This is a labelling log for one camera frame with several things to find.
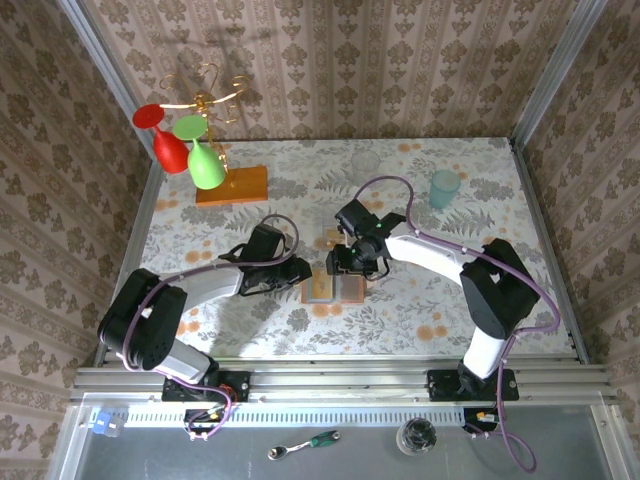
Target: translucent cup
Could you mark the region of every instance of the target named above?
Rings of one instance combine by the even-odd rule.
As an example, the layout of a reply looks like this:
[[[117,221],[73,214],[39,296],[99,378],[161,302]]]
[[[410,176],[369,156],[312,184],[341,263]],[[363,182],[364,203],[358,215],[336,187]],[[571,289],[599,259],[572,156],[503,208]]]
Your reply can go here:
[[[438,170],[431,178],[429,203],[433,208],[443,209],[460,189],[460,177],[451,170]]]
[[[412,418],[398,429],[396,443],[405,455],[426,453],[436,444],[436,429],[427,419]]]
[[[380,167],[380,156],[372,150],[358,150],[351,156],[353,182],[361,186],[374,178]]]

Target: black mounting bracket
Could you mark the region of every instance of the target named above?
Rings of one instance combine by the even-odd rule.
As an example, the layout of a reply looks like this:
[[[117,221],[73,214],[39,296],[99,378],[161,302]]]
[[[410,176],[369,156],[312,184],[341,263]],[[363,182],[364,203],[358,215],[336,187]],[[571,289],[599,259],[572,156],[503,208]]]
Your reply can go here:
[[[231,400],[234,402],[248,402],[249,391],[251,390],[251,373],[236,370],[220,370],[218,362],[211,360],[211,366],[207,370],[198,385],[218,388],[227,385],[234,392]],[[198,388],[188,388],[180,383],[166,378],[162,386],[163,402],[211,402],[220,401],[221,397],[216,392],[200,390]]]
[[[486,386],[473,393],[462,388],[458,370],[427,371],[427,386],[431,402],[495,402],[498,388],[497,372],[489,377]],[[515,401],[520,399],[518,384],[513,370],[504,370],[502,375],[502,399]]]
[[[498,424],[495,422],[482,422],[478,419],[479,413],[488,413],[486,408],[464,408],[464,425],[462,428],[467,433],[493,432]]]
[[[220,258],[231,263],[267,262],[277,258],[280,249],[283,249],[283,255],[286,251],[284,234],[261,223],[253,229],[247,243],[236,245]],[[243,297],[287,290],[311,278],[311,266],[297,255],[270,267],[240,267],[240,271],[244,275],[238,294]]]
[[[203,415],[203,413],[203,410],[185,410],[184,418],[182,419],[182,421],[184,422],[184,428],[187,432],[190,432],[196,436],[209,433],[216,425],[218,425],[218,423],[220,422],[220,418],[223,415],[222,413],[218,413],[218,418],[216,418],[215,420],[212,418],[207,418],[207,416],[204,415],[203,418],[201,417],[201,419],[192,421],[192,418],[194,416],[198,417],[199,415]]]

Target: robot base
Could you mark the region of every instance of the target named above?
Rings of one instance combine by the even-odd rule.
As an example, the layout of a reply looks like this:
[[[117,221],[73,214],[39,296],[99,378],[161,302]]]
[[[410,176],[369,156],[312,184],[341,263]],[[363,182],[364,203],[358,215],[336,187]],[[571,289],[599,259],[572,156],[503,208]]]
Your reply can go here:
[[[215,378],[215,380],[207,381],[208,378]],[[218,370],[213,377],[205,376],[203,385],[210,387],[228,385],[237,395],[237,399],[232,398],[232,400],[244,403],[249,401],[250,380],[249,372]],[[168,378],[162,387],[163,402],[210,402],[219,401],[220,398],[220,395],[215,392],[186,388]]]
[[[498,387],[496,372],[486,380],[482,390],[473,393],[462,388],[458,370],[429,370],[427,371],[427,385],[431,402],[495,402]],[[520,398],[518,384],[513,370],[505,369],[502,376],[502,399],[515,401]]]

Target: damask wallpaper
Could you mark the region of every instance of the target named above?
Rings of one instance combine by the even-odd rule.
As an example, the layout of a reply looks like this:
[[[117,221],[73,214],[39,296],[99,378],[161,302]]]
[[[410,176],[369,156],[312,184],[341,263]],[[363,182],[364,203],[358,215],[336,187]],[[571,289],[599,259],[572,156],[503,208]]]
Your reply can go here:
[[[509,136],[576,5],[82,2],[141,104],[185,100],[159,82],[202,82],[202,62],[249,75],[242,121],[216,131],[226,140]]]
[[[43,478],[150,166],[55,2],[0,1],[0,478]]]
[[[640,453],[640,2],[609,1],[528,154],[590,356]]]

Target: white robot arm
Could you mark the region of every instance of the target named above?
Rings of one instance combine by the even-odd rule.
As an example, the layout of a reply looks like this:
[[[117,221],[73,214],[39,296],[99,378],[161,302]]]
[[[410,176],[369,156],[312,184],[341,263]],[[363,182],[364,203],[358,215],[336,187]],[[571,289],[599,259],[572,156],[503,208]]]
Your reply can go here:
[[[154,370],[191,385],[215,385],[219,382],[210,377],[218,374],[217,363],[175,338],[183,312],[216,298],[283,290],[309,277],[311,267],[305,260],[292,252],[285,255],[284,234],[261,223],[246,244],[205,267],[179,276],[135,270],[100,323],[98,335],[118,355],[126,351],[133,368]],[[134,321],[139,305],[154,288],[159,289],[146,312]],[[130,341],[124,348],[129,330]]]
[[[488,262],[418,238],[402,215],[390,213],[380,220],[358,200],[352,200],[336,214],[336,219],[339,228],[356,240],[349,247],[337,245],[330,252],[327,258],[330,275],[361,274],[375,280],[389,272],[387,260],[405,261],[438,273],[463,288],[476,329],[458,368],[460,383],[469,391],[483,388],[498,367],[507,339],[531,312],[539,296]],[[497,239],[484,248],[487,255],[530,277],[508,242]],[[378,272],[379,259],[387,271],[373,277]],[[499,280],[494,282],[492,275],[499,275]]]

